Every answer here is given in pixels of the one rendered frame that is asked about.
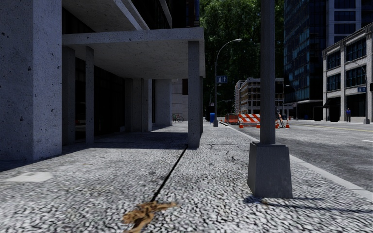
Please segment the grey pole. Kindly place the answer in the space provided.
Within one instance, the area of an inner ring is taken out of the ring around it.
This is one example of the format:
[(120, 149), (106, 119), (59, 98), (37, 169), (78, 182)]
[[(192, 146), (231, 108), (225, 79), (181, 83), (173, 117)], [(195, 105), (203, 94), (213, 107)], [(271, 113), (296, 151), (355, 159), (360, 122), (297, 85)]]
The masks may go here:
[(250, 143), (247, 184), (256, 197), (292, 198), (289, 149), (275, 134), (274, 0), (261, 0), (260, 140)]

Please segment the glass tower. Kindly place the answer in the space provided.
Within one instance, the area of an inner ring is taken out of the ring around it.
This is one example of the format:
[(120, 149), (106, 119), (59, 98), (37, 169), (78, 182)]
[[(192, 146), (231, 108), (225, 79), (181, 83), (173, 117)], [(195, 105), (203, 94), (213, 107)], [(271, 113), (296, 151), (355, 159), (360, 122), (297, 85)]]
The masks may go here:
[(285, 102), (322, 120), (322, 51), (373, 22), (373, 0), (284, 0)]

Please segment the trees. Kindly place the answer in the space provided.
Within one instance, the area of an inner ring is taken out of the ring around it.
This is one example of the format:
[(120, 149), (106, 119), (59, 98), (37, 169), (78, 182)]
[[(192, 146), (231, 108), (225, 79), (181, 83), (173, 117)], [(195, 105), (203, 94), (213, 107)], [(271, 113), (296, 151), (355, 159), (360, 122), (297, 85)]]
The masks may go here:
[(263, 41), (269, 29), (261, 30), (261, 5), (265, 0), (200, 0), (201, 26), (204, 28), (206, 78), (203, 81), (203, 107), (217, 100), (218, 115), (234, 111), (235, 86), (240, 80), (261, 77), (261, 71), (275, 68), (261, 79), (260, 90), (269, 95), (268, 78), (284, 76), (284, 6), (274, 3), (275, 58), (261, 58)]

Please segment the pale stone building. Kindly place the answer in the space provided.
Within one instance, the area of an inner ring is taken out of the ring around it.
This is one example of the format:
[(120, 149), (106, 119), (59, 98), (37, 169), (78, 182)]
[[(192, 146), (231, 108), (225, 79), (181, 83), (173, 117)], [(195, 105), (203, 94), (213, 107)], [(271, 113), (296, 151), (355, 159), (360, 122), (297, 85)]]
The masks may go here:
[(323, 119), (373, 123), (373, 23), (323, 52)]

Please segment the pale concrete building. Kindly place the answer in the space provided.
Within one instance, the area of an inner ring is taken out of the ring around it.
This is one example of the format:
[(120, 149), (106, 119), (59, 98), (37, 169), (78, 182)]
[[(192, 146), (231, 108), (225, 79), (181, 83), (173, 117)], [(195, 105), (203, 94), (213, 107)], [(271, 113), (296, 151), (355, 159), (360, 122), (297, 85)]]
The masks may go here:
[(186, 114), (203, 131), (199, 0), (0, 0), (0, 161), (76, 138), (149, 132)]

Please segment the tan brick building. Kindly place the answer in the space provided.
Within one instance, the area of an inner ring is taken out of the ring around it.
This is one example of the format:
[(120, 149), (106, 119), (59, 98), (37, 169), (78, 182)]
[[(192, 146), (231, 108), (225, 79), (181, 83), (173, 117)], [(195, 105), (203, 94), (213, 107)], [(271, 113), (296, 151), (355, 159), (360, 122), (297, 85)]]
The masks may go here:
[[(282, 112), (284, 102), (284, 78), (275, 78), (275, 111)], [(260, 113), (260, 78), (249, 77), (235, 85), (235, 112), (244, 114)]]

